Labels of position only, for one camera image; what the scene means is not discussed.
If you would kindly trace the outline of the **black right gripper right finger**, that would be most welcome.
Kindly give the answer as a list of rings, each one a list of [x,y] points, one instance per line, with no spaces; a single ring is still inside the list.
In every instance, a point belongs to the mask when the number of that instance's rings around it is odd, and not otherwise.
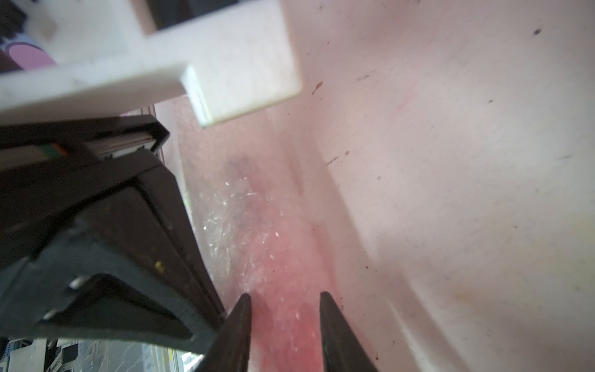
[[[322,356],[326,372],[378,372],[328,291],[320,295]]]

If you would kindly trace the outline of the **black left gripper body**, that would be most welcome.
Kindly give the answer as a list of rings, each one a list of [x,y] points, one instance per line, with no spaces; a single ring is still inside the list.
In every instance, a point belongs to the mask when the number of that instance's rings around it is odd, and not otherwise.
[[[158,157],[154,116],[34,122],[1,129],[1,266],[118,255],[149,268],[186,257],[186,217]]]

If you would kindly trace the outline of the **clear bubble wrap sheet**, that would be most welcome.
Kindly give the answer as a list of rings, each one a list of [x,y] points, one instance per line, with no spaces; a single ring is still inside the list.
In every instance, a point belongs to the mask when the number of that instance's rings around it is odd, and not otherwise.
[[[203,128],[186,97],[172,106],[201,255],[226,307],[252,299],[249,369],[323,370],[320,299],[344,302],[284,141],[266,113]]]

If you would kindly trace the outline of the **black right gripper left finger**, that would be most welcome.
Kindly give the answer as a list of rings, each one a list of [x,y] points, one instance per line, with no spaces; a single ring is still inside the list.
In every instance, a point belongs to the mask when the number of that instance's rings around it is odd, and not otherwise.
[[[252,331],[252,301],[242,294],[196,372],[247,372]]]

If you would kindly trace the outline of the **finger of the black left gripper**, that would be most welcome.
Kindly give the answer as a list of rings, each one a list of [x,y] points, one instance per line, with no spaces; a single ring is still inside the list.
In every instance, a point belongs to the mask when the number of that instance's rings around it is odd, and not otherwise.
[[[121,188],[42,240],[1,240],[1,335],[107,339],[206,353],[222,310],[144,195]]]

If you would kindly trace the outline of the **pink bottle with label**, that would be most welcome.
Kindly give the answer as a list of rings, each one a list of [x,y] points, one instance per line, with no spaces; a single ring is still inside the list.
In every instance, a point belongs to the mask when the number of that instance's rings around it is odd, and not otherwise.
[[[319,302],[336,280],[291,175],[245,157],[232,166],[234,295],[252,299],[258,371],[322,371]]]

